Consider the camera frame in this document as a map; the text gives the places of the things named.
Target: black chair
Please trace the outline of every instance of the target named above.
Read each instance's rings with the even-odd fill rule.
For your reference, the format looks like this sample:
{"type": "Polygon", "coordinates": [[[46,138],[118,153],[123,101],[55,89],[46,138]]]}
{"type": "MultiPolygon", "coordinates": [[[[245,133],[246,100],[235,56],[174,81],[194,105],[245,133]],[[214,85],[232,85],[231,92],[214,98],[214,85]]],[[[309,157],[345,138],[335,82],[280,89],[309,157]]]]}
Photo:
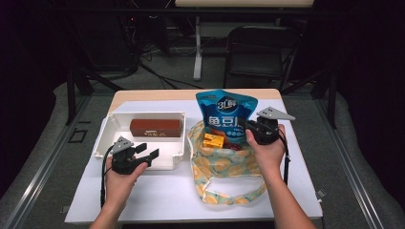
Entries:
{"type": "Polygon", "coordinates": [[[301,43],[299,32],[287,27],[242,26],[227,37],[224,84],[232,76],[288,82],[288,71],[301,43]]]}

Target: gray carpet floor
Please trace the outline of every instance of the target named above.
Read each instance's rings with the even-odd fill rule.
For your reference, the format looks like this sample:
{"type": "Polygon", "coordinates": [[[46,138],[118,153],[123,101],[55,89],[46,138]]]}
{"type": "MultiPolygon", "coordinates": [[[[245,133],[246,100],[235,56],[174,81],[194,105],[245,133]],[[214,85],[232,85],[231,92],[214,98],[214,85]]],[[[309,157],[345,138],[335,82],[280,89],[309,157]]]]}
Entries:
{"type": "MultiPolygon", "coordinates": [[[[157,73],[166,77],[176,78],[206,89],[221,88],[223,79],[224,59],[209,49],[204,52],[202,60],[202,80],[194,81],[194,53],[172,49],[168,57],[160,52],[152,53],[152,60],[142,60],[157,73]]],[[[144,69],[135,74],[114,80],[116,84],[133,90],[169,89],[161,81],[144,69]]],[[[266,81],[240,80],[234,81],[232,88],[269,88],[273,84],[266,81]]],[[[98,134],[100,123],[105,117],[114,92],[98,82],[92,82],[95,93],[91,97],[77,93],[78,115],[74,123],[67,127],[68,116],[66,85],[55,90],[57,100],[49,124],[28,158],[24,168],[18,175],[9,191],[0,200],[0,226],[4,228],[87,228],[87,225],[72,225],[64,222],[66,212],[63,206],[69,206],[73,200],[75,189],[87,164],[98,134]],[[53,157],[53,163],[47,164],[49,175],[44,177],[43,185],[37,189],[31,204],[22,201],[26,192],[30,191],[32,180],[37,171],[44,166],[44,160],[53,157]]],[[[299,141],[304,159],[307,163],[315,190],[323,190],[326,195],[322,199],[324,220],[316,219],[318,228],[323,224],[326,228],[405,228],[405,215],[398,204],[381,186],[373,173],[373,169],[364,160],[357,145],[355,131],[348,114],[347,104],[340,95],[336,104],[337,130],[331,130],[325,120],[324,100],[312,100],[309,96],[311,85],[300,89],[294,94],[283,97],[289,114],[297,117],[292,127],[299,141]],[[369,201],[378,216],[380,223],[372,225],[365,216],[363,205],[353,188],[339,156],[336,145],[336,134],[343,141],[344,150],[350,156],[356,174],[359,176],[369,201]]],[[[168,225],[156,225],[168,228],[168,225]]],[[[182,228],[196,228],[198,224],[183,225],[182,228]]],[[[254,224],[240,224],[236,228],[259,228],[254,224]]]]}

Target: person's right hand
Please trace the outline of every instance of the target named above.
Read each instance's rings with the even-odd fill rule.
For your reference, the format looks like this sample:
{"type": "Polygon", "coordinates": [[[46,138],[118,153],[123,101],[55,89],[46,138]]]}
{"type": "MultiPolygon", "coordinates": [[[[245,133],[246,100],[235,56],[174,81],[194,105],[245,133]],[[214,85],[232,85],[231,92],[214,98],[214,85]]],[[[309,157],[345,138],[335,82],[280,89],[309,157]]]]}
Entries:
{"type": "MultiPolygon", "coordinates": [[[[279,125],[280,135],[286,138],[286,130],[284,125],[279,125]]],[[[253,133],[247,129],[246,141],[252,147],[255,152],[256,162],[262,172],[262,174],[270,173],[274,176],[281,176],[280,164],[283,160],[285,146],[281,139],[274,141],[269,145],[259,145],[253,133]]]]}

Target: hand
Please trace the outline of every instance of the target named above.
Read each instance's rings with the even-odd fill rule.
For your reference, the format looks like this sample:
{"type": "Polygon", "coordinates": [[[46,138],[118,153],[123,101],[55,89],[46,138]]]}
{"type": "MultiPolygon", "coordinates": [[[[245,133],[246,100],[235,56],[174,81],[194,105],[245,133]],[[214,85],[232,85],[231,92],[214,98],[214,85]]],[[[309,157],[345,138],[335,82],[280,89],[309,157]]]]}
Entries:
{"type": "Polygon", "coordinates": [[[106,200],[105,204],[114,204],[119,211],[125,208],[126,200],[137,182],[137,178],[146,170],[148,164],[141,163],[130,175],[121,175],[110,169],[113,159],[107,158],[106,161],[106,200]]]}
{"type": "MultiPolygon", "coordinates": [[[[279,129],[281,137],[286,138],[284,125],[279,125],[279,129]]],[[[269,145],[259,145],[249,129],[245,133],[246,141],[255,152],[256,162],[262,174],[269,173],[281,177],[280,164],[286,151],[282,140],[278,139],[269,145]]]]}

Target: white plastic container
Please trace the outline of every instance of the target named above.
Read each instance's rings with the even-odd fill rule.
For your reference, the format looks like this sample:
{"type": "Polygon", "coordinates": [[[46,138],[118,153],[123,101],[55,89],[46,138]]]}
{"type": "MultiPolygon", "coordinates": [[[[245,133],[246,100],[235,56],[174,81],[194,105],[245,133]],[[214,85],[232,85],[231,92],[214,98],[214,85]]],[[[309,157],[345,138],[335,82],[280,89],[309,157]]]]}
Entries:
{"type": "Polygon", "coordinates": [[[136,157],[149,156],[151,152],[159,149],[159,156],[152,161],[149,170],[173,170],[182,161],[185,140],[185,113],[184,112],[138,112],[138,113],[109,113],[101,125],[100,134],[96,140],[93,156],[104,157],[110,146],[120,136],[132,141],[133,147],[147,143],[147,149],[136,157]],[[131,121],[138,119],[178,119],[181,121],[180,137],[145,137],[132,136],[130,131],[131,121]]]}

